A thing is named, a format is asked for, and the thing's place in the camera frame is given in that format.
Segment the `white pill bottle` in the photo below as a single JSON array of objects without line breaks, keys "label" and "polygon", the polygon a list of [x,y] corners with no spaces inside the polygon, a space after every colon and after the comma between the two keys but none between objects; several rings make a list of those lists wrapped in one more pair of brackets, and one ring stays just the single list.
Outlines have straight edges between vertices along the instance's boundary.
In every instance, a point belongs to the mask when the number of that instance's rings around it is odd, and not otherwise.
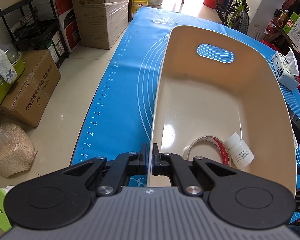
[{"label": "white pill bottle", "polygon": [[225,139],[224,144],[228,149],[232,162],[238,169],[243,169],[254,160],[254,155],[243,139],[234,132]]}]

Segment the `white tape roll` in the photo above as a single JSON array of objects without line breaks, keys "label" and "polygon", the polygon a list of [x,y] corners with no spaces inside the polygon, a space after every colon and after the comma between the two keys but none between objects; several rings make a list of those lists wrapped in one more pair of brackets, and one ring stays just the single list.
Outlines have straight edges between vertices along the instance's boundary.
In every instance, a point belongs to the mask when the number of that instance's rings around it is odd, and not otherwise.
[{"label": "white tape roll", "polygon": [[231,166],[231,157],[229,154],[228,149],[226,148],[224,142],[221,141],[218,137],[205,135],[198,137],[196,140],[194,140],[189,146],[186,146],[183,150],[183,159],[189,160],[190,152],[193,149],[194,146],[196,146],[200,142],[208,142],[211,143],[215,148],[217,148],[219,155],[222,159],[222,164],[226,166]]}]

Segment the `beige plastic storage bin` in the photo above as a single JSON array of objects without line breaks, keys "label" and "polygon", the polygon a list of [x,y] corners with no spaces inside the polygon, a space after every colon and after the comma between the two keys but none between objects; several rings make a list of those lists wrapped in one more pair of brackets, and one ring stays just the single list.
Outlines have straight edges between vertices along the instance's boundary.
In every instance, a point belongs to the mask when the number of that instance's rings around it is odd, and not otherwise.
[{"label": "beige plastic storage bin", "polygon": [[164,54],[152,142],[183,155],[202,136],[237,133],[254,154],[245,172],[296,191],[296,152],[287,105],[258,50],[198,27],[172,29]]}]

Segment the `green round stool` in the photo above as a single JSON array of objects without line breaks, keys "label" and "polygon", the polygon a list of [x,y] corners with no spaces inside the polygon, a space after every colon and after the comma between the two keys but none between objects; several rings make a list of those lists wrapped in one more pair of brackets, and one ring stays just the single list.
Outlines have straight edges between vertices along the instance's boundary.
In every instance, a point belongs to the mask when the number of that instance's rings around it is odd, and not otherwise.
[{"label": "green round stool", "polygon": [[7,218],[4,210],[4,199],[6,194],[13,188],[13,186],[0,187],[0,229],[7,232],[11,228],[11,224]]}]

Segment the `clear bag of grain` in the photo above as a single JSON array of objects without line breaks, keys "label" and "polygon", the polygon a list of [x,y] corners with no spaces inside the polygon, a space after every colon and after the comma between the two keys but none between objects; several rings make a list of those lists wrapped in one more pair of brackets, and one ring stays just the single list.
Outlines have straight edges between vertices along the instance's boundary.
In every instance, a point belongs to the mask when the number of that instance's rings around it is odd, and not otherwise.
[{"label": "clear bag of grain", "polygon": [[0,126],[0,174],[4,177],[30,169],[37,151],[17,124]]}]

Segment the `blue silicone baking mat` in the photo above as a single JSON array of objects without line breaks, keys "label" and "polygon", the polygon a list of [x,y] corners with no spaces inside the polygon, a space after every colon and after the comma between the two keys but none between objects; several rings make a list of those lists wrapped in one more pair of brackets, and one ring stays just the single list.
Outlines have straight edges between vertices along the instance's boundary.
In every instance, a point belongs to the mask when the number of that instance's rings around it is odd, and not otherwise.
[{"label": "blue silicone baking mat", "polygon": [[[161,9],[141,9],[127,28],[85,117],[72,164],[93,157],[108,160],[151,145],[153,114],[162,62],[173,28],[187,25],[227,35],[258,50],[271,64],[274,50],[221,24]],[[300,118],[300,93],[279,84],[286,105]],[[296,166],[300,165],[300,147]],[[300,176],[296,174],[296,190]]]}]

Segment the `brown cardboard box with text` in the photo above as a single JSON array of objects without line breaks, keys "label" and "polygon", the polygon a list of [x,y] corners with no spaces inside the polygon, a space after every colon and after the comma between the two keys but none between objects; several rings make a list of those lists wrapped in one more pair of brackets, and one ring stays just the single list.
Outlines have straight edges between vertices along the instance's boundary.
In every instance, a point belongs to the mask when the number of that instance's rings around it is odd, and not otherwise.
[{"label": "brown cardboard box with text", "polygon": [[24,72],[0,105],[0,112],[22,124],[38,127],[61,74],[48,50],[23,51]]}]

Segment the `green plastic container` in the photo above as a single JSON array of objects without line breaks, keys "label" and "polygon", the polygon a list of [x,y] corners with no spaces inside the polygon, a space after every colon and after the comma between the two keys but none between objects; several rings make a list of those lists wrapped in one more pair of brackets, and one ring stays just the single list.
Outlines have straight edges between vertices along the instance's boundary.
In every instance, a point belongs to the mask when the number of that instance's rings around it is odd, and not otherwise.
[{"label": "green plastic container", "polygon": [[[6,53],[10,63],[13,65],[15,71],[17,72],[17,79],[14,81],[15,83],[25,70],[22,53],[18,52],[12,45],[6,44],[1,46],[0,48]],[[14,83],[6,83],[0,75],[0,105]]]}]

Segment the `white blue tissue box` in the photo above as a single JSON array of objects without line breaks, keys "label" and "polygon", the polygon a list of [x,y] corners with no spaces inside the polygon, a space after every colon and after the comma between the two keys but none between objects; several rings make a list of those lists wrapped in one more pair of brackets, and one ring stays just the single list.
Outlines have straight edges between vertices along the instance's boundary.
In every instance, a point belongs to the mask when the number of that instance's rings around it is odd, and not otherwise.
[{"label": "white blue tissue box", "polygon": [[293,92],[300,85],[299,68],[292,48],[288,48],[289,52],[286,56],[276,51],[271,61],[278,82]]}]

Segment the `rolled white towel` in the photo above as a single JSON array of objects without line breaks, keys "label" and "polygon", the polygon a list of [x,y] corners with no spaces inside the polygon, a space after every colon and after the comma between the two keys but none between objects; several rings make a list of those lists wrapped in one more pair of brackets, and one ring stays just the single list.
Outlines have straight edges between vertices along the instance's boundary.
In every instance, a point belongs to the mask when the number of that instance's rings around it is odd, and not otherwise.
[{"label": "rolled white towel", "polygon": [[0,75],[6,83],[12,84],[17,79],[17,72],[6,53],[0,48]]}]

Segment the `green white product box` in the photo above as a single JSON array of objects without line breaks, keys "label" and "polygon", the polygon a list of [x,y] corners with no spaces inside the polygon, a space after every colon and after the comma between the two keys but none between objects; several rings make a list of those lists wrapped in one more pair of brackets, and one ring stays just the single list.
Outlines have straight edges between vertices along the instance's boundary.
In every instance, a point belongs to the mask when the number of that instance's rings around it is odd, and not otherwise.
[{"label": "green white product box", "polygon": [[300,17],[296,13],[292,13],[283,31],[293,42],[294,46],[297,47],[300,44]]}]

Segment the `black metal shelf rack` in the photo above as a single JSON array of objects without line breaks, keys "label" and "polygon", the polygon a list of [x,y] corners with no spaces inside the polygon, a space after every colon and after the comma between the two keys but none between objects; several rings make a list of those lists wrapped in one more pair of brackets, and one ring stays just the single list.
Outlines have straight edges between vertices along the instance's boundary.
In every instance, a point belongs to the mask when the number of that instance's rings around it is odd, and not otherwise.
[{"label": "black metal shelf rack", "polygon": [[55,0],[14,0],[0,6],[0,18],[18,51],[47,49],[57,67],[69,57]]}]

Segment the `green black bicycle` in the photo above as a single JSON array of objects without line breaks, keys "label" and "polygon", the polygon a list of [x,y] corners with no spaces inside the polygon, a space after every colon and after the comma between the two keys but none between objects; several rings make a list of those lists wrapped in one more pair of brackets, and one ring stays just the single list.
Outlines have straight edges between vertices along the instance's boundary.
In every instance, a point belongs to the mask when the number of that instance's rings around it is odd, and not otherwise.
[{"label": "green black bicycle", "polygon": [[225,26],[247,35],[249,29],[247,0],[216,0],[215,10]]}]

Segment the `large wrapped cardboard box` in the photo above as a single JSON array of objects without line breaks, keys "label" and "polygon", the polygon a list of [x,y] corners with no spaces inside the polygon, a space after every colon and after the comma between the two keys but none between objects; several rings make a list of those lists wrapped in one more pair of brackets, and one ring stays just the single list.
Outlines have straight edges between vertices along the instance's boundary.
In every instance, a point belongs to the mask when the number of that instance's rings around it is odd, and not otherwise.
[{"label": "large wrapped cardboard box", "polygon": [[81,43],[111,49],[128,25],[129,0],[72,0]]}]

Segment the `white freezer cabinet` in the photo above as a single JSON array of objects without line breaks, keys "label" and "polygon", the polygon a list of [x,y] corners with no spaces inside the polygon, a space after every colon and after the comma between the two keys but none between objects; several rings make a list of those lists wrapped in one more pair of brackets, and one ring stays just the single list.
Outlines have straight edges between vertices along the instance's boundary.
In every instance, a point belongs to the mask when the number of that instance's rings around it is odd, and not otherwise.
[{"label": "white freezer cabinet", "polygon": [[265,29],[274,17],[277,9],[282,8],[285,0],[247,0],[249,7],[248,36],[261,41],[265,37]]}]

